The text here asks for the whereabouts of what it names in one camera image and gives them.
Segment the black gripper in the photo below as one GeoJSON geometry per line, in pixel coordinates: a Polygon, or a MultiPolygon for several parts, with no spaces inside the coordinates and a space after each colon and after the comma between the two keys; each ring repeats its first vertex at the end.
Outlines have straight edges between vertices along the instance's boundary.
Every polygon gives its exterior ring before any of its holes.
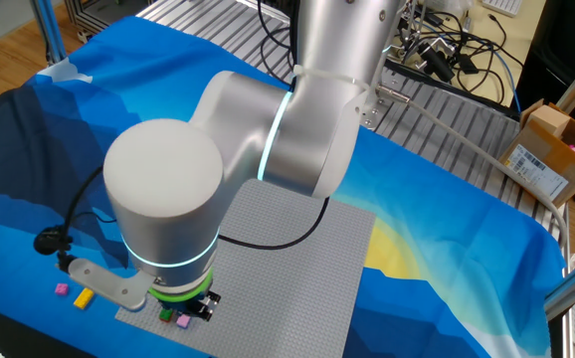
{"type": "Polygon", "coordinates": [[[221,300],[221,296],[211,290],[184,301],[168,301],[159,299],[159,303],[165,309],[175,310],[179,315],[186,314],[209,321],[214,309],[221,300]]]}

